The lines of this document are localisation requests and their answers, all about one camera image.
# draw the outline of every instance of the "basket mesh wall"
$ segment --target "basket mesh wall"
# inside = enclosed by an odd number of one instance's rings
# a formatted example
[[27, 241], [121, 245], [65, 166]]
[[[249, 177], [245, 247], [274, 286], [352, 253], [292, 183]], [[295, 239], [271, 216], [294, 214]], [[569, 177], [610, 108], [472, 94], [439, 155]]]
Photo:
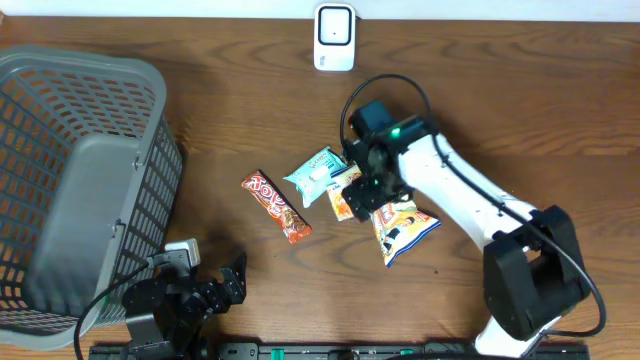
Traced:
[[[0, 82], [0, 329], [46, 335], [75, 323], [74, 317], [30, 309], [25, 273], [74, 144], [96, 134], [142, 137], [155, 96], [141, 77], [126, 75], [29, 67]], [[162, 119], [112, 281], [159, 249], [181, 170]], [[138, 279], [149, 276], [146, 271]], [[109, 298], [103, 322], [122, 316], [122, 293]]]
[[[182, 158], [166, 122], [161, 122], [154, 138], [140, 192], [131, 220], [127, 224], [124, 245], [112, 282], [117, 282], [143, 264], [144, 258], [158, 252], [164, 240], [174, 196], [182, 173]], [[120, 303], [131, 283], [152, 276], [152, 270], [143, 270], [129, 283], [116, 289], [97, 325], [118, 322], [124, 317]]]

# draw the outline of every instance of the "chip bag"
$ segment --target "chip bag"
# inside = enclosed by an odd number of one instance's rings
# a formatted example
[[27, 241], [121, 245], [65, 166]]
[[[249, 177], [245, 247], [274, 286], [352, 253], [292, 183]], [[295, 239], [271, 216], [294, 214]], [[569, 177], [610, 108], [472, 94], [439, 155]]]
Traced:
[[440, 220], [420, 212], [413, 201], [388, 203], [373, 212], [371, 221], [387, 267], [440, 226]]
[[302, 193], [302, 205], [308, 208], [327, 190], [331, 184], [331, 174], [345, 166], [327, 146], [284, 179], [296, 184], [297, 190]]
[[336, 213], [338, 221], [348, 220], [353, 217], [351, 208], [342, 197], [342, 190], [349, 186], [355, 179], [362, 175], [358, 165], [339, 170], [331, 176], [332, 183], [327, 188], [327, 195], [331, 201], [333, 212]]

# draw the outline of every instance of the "gray plastic basket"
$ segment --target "gray plastic basket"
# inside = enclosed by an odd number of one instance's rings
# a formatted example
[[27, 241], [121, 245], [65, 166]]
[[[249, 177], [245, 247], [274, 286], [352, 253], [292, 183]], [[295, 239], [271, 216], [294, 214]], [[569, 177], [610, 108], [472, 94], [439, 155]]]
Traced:
[[[165, 100], [139, 60], [0, 52], [0, 343], [68, 345], [83, 308], [160, 249], [182, 172]], [[123, 320], [127, 286], [83, 333]]]

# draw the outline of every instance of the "orange snack package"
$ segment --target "orange snack package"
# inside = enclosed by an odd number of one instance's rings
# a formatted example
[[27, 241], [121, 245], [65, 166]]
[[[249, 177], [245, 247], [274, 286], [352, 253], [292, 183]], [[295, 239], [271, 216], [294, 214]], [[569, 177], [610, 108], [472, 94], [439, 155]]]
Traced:
[[327, 187], [327, 195], [329, 195], [331, 207], [333, 208], [333, 212], [336, 213], [338, 221], [351, 219], [353, 217], [351, 208], [342, 197], [342, 190], [361, 175], [362, 172], [360, 172], [358, 165], [353, 165], [349, 168], [336, 171], [331, 175], [331, 180], [333, 182], [329, 187]]
[[262, 171], [256, 170], [247, 176], [242, 182], [242, 187], [249, 190], [262, 207], [267, 209], [269, 215], [280, 225], [290, 243], [294, 244], [311, 234], [311, 226], [300, 217], [293, 207], [287, 204], [282, 194], [267, 180]]

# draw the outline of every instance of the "blue snack package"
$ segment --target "blue snack package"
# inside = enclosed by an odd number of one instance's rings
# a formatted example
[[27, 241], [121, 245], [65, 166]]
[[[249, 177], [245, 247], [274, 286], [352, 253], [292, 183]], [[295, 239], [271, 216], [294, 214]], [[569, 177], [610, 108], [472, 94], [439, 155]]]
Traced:
[[297, 190], [302, 193], [302, 205], [308, 208], [327, 191], [327, 186], [332, 183], [331, 174], [345, 167], [344, 162], [327, 146], [284, 179], [296, 184]]

